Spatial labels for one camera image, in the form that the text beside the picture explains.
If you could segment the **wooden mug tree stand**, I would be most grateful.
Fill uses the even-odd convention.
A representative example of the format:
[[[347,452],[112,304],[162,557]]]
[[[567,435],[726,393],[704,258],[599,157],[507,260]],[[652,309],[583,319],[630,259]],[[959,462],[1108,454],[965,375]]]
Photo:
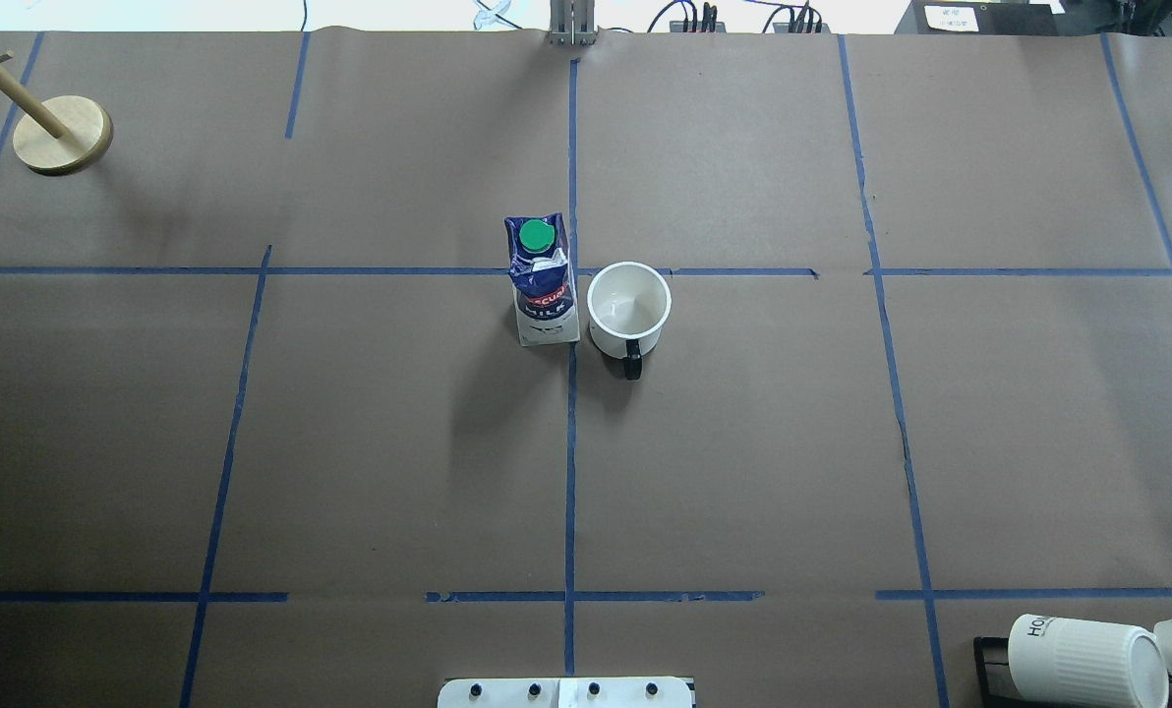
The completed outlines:
[[[11,75],[0,55],[0,91],[25,117],[12,134],[16,157],[33,173],[63,176],[91,166],[111,145],[113,121],[96,100],[83,95],[56,95],[41,100]]]

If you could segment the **white ribbed mug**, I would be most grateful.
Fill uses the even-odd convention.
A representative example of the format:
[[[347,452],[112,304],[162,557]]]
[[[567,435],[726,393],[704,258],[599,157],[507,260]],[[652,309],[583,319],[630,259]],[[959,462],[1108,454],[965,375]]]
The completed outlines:
[[[1165,707],[1168,669],[1154,633],[1134,624],[1023,614],[1008,635],[1008,665],[1026,702]]]

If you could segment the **black box with label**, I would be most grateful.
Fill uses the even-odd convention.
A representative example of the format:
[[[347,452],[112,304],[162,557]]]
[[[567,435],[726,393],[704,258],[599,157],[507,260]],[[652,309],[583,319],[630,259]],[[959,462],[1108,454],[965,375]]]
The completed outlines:
[[[897,35],[1058,36],[1052,6],[1018,1],[909,1]]]

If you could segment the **blue white milk carton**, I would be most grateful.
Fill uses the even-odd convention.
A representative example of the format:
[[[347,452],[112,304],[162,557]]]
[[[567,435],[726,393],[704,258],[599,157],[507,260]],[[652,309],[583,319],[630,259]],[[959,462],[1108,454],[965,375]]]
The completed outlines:
[[[563,215],[504,222],[517,336],[524,348],[580,340],[575,275]]]

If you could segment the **white smiley face mug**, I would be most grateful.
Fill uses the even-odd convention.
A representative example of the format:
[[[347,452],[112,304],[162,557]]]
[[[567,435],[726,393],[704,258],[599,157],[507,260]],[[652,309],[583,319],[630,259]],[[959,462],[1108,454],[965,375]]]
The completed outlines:
[[[621,363],[626,380],[636,382],[661,340],[672,302],[669,284],[656,268],[633,261],[600,268],[586,297],[590,340],[604,358]]]

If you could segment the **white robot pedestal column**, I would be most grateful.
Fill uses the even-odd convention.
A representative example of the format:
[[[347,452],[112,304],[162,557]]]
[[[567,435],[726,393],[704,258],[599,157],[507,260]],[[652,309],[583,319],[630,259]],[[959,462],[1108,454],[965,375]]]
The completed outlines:
[[[468,678],[443,683],[438,707],[695,707],[694,681],[639,678]]]

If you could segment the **aluminium frame post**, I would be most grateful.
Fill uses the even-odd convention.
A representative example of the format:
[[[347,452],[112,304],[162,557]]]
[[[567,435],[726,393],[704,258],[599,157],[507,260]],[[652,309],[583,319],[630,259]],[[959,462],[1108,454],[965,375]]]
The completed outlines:
[[[598,40],[595,0],[551,0],[548,45],[591,46]]]

